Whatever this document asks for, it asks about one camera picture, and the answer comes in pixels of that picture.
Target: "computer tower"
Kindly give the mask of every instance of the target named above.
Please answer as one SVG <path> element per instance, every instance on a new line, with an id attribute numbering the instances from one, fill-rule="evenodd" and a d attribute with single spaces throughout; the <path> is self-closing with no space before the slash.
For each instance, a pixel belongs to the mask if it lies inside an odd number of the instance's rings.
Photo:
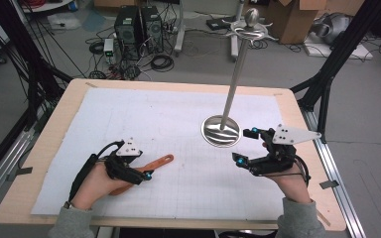
<path id="1" fill-rule="evenodd" d="M 163 45 L 163 22 L 156 6 L 146 6 L 141 8 L 142 25 L 144 28 L 144 38 L 149 53 L 161 53 Z"/>
<path id="2" fill-rule="evenodd" d="M 124 60 L 138 60 L 140 47 L 144 41 L 139 8 L 121 6 L 116 17 L 114 30 L 117 35 L 120 53 Z"/>

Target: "aluminum rail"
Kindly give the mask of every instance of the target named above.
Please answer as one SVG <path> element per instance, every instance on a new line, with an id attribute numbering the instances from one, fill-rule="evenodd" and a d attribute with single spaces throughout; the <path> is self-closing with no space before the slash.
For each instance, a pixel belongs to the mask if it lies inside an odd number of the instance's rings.
<path id="1" fill-rule="evenodd" d="M 44 110 L 38 109 L 38 118 L 44 115 Z M 2 184 L 7 180 L 8 175 L 17 166 L 19 160 L 22 159 L 27 148 L 32 144 L 35 138 L 35 126 L 37 122 L 28 131 L 22 131 L 17 139 L 12 144 L 11 148 L 5 154 L 5 157 L 0 162 L 0 188 Z"/>
<path id="2" fill-rule="evenodd" d="M 305 121 L 308 124 L 309 129 L 315 131 L 318 127 L 318 119 L 315 116 L 314 112 L 302 109 L 302 114 L 305 117 Z M 333 156 L 330 153 L 329 146 L 324 144 L 321 139 L 315 139 L 314 143 L 317 147 L 317 152 L 321 158 L 323 167 L 329 180 L 335 180 L 339 184 L 333 188 L 333 193 L 335 194 L 336 200 L 338 201 L 339 207 L 341 208 L 342 215 L 344 216 L 351 237 L 365 238 L 366 235 L 364 234 L 363 227 L 361 226 L 360 220 L 358 219 L 358 216 L 354 210 L 354 206 L 352 205 L 352 202 L 349 198 L 348 192 L 339 174 L 338 168 L 336 167 Z"/>

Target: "white paper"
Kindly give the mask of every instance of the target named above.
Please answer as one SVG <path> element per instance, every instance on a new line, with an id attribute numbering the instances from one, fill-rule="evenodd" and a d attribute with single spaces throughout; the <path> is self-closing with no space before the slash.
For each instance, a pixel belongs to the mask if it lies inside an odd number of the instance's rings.
<path id="1" fill-rule="evenodd" d="M 237 168 L 231 153 L 250 159 L 267 152 L 261 140 L 242 137 L 231 148 L 216 148 L 201 136 L 202 122 L 221 115 L 225 94 L 90 88 L 73 118 L 32 214 L 59 214 L 71 182 L 91 154 L 132 137 L 144 154 L 142 167 L 166 155 L 175 159 L 153 178 L 94 204 L 96 216 L 275 220 L 283 194 L 266 178 Z M 275 97 L 234 96 L 229 116 L 241 129 L 276 128 L 282 123 Z"/>

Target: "cardboard box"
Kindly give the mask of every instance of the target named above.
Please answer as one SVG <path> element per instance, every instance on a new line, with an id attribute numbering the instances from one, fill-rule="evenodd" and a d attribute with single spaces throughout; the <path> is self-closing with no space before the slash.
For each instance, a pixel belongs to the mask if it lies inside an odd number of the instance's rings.
<path id="1" fill-rule="evenodd" d="M 137 5 L 140 0 L 94 0 L 94 7 L 98 8 L 120 8 L 122 5 Z"/>
<path id="2" fill-rule="evenodd" d="M 320 17 L 323 13 L 343 13 L 355 16 L 363 3 L 364 0 L 327 0 L 326 7 L 318 11 L 317 16 Z"/>
<path id="3" fill-rule="evenodd" d="M 270 35 L 281 44 L 301 44 L 326 0 L 271 0 L 266 23 L 272 23 Z"/>

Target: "black strap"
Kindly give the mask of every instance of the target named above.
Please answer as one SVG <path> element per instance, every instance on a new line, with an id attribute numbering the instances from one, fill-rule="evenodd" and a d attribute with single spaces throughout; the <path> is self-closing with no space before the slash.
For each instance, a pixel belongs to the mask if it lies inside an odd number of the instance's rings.
<path id="1" fill-rule="evenodd" d="M 72 182 L 72 187 L 70 188 L 69 200 L 71 201 L 76 193 L 79 190 L 79 187 L 82 185 L 82 182 L 85 180 L 85 177 L 89 174 L 89 172 L 94 167 L 97 162 L 98 157 L 95 154 L 92 154 L 88 160 L 85 162 L 84 166 L 81 168 L 79 173 L 76 175 L 75 180 Z"/>

